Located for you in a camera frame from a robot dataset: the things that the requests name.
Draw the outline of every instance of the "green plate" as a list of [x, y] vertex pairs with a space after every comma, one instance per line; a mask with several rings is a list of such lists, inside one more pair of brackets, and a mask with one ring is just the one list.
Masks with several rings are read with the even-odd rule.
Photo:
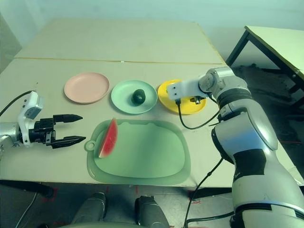
[[[136, 106], [131, 98], [135, 90], [142, 89], [146, 100]], [[112, 90], [111, 99], [113, 104], [121, 111], [129, 114], [141, 114], [152, 109], [157, 102], [157, 93], [148, 83], [139, 80], [128, 80], [118, 83]]]

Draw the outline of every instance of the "dark floor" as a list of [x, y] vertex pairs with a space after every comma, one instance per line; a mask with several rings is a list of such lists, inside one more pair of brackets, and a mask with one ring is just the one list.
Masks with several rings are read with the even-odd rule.
[[[37, 196], [20, 228], [36, 228], [47, 223], [50, 228], [69, 224], [77, 209], [95, 192], [102, 191], [108, 198], [108, 210], [104, 221], [135, 223], [134, 202], [141, 195], [153, 195], [172, 227], [182, 227], [189, 202], [188, 189], [178, 187], [64, 184], [46, 183], [56, 189], [54, 198]], [[14, 228], [34, 193], [1, 186], [1, 227]], [[189, 218], [210, 217], [233, 210], [231, 194], [207, 197], [192, 203]], [[226, 228], [229, 218], [193, 223], [190, 226]]]
[[[288, 78], [282, 74], [264, 72], [254, 66], [234, 70], [236, 75], [247, 81], [254, 99], [264, 108], [279, 141], [303, 176], [304, 112], [289, 107], [294, 100], [287, 92]], [[82, 202], [99, 191], [105, 192], [109, 199], [105, 221], [134, 223], [135, 199], [141, 195], [154, 195], [169, 224], [180, 228], [189, 202], [188, 189], [184, 188], [63, 183], [46, 185], [57, 189], [56, 196], [48, 200], [38, 195], [19, 228], [35, 228], [41, 223], [47, 223], [51, 228], [69, 224]], [[31, 192], [0, 186], [0, 227], [14, 228], [33, 195]], [[189, 218], [228, 213], [232, 210], [231, 194], [203, 198], [193, 202], [191, 207]], [[190, 227], [227, 228], [228, 221], [229, 218], [224, 218], [193, 223]]]

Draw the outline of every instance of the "avocado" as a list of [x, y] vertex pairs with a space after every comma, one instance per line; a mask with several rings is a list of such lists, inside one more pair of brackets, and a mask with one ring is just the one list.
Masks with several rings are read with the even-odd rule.
[[146, 95], [142, 89], [137, 89], [133, 93], [131, 100], [134, 105], [141, 105], [146, 100]]

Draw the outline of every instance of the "pink plate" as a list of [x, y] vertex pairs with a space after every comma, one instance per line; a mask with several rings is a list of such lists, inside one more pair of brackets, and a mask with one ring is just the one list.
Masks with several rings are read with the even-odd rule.
[[81, 104], [89, 104], [103, 98], [109, 90], [109, 80], [99, 73], [81, 73], [70, 78], [65, 85], [66, 96]]

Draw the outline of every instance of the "table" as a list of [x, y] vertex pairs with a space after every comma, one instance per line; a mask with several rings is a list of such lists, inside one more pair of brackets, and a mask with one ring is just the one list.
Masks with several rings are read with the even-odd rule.
[[[163, 31], [164, 36], [168, 36], [166, 30], [164, 29]], [[189, 39], [200, 39], [204, 45], [209, 43], [203, 33], [197, 33], [197, 36], [197, 38], [191, 37]], [[41, 39], [45, 40], [38, 40], [38, 43], [48, 43], [47, 37], [43, 36]], [[100, 46], [107, 46], [105, 43], [106, 41], [100, 44]], [[206, 48], [206, 51], [201, 52], [196, 59], [191, 56], [190, 58], [193, 63], [190, 63], [186, 61], [187, 58], [185, 56], [181, 57], [181, 59], [174, 59], [176, 57], [171, 57], [175, 55], [174, 53], [167, 55], [166, 59], [164, 59], [162, 55], [158, 55], [159, 52], [157, 48], [165, 47], [165, 45], [160, 44], [156, 49], [149, 52], [150, 56], [153, 56], [153, 61], [157, 62], [134, 62], [133, 60], [135, 58], [132, 59], [131, 56], [125, 56], [124, 61], [113, 60], [114, 57], [112, 60], [79, 59], [78, 57], [82, 56], [80, 54], [75, 54], [72, 56], [73, 59], [70, 59], [64, 58], [70, 55], [70, 53], [66, 52], [62, 52], [62, 59], [57, 59], [50, 57], [55, 52], [52, 53], [52, 49], [49, 49], [49, 47], [46, 48], [48, 51], [44, 57], [36, 54], [36, 57], [33, 57], [31, 53], [38, 53], [38, 50], [36, 50], [34, 46], [34, 43], [29, 44], [28, 47], [26, 47], [27, 51], [22, 50], [0, 75], [1, 103], [8, 103], [12, 98], [23, 91], [36, 89], [38, 94], [45, 99], [45, 107], [37, 118], [48, 118], [53, 114], [78, 114], [83, 117], [83, 120], [74, 123], [56, 124], [55, 129], [57, 138], [68, 135], [80, 135], [89, 139], [94, 128], [100, 122], [112, 119], [113, 117], [116, 117], [117, 119], [165, 120], [172, 122], [182, 129], [188, 143], [191, 157], [190, 176], [186, 181], [176, 186], [196, 186], [220, 159], [219, 152], [211, 140], [210, 134], [212, 127], [205, 126], [194, 131], [184, 129], [180, 124], [178, 115], [168, 111], [159, 102], [152, 110], [144, 114], [128, 115], [120, 112], [112, 105], [110, 93], [102, 100], [87, 105], [72, 103], [65, 98], [63, 93], [64, 84], [70, 77], [88, 71], [99, 72], [106, 75], [110, 81], [110, 89], [120, 81], [126, 79], [140, 79], [151, 84], [154, 88], [157, 88], [157, 86], [165, 80], [198, 77], [210, 68], [225, 65], [214, 48]], [[189, 50], [185, 50], [187, 55], [190, 55], [190, 52], [191, 51]], [[90, 57], [90, 53], [87, 54], [86, 58], [99, 57], [97, 56], [97, 52], [94, 56], [92, 54]], [[143, 59], [146, 58], [145, 60], [148, 60], [148, 55], [141, 55], [143, 56]], [[116, 56], [115, 59], [118, 59], [120, 53], [117, 53]], [[217, 58], [217, 63], [202, 62], [205, 58], [204, 56], [214, 56], [212, 61]], [[11, 108], [1, 117], [1, 121], [16, 121], [21, 104], [22, 100], [11, 106]], [[199, 125], [209, 119], [217, 110], [217, 105], [208, 101], [205, 109], [200, 113], [184, 116], [185, 123], [189, 126]], [[55, 150], [40, 143], [36, 143], [30, 149], [20, 147], [6, 150], [0, 161], [0, 178], [19, 181], [98, 183], [91, 178], [87, 171], [86, 151], [83, 148], [84, 143], [85, 142], [83, 141], [70, 147]], [[280, 162], [291, 171], [292, 175], [297, 180], [302, 182], [303, 180], [300, 174], [281, 144], [279, 144], [276, 153]], [[233, 173], [234, 166], [227, 161], [224, 161], [212, 174], [212, 177], [207, 179], [204, 186], [231, 187]]]
[[[291, 80], [295, 82], [289, 92], [299, 88], [304, 90], [304, 31], [245, 26], [245, 32], [226, 60], [231, 66], [248, 41], [251, 41]], [[304, 105], [304, 97], [292, 104], [292, 107]]]
[[56, 19], [17, 58], [224, 64], [197, 23]]

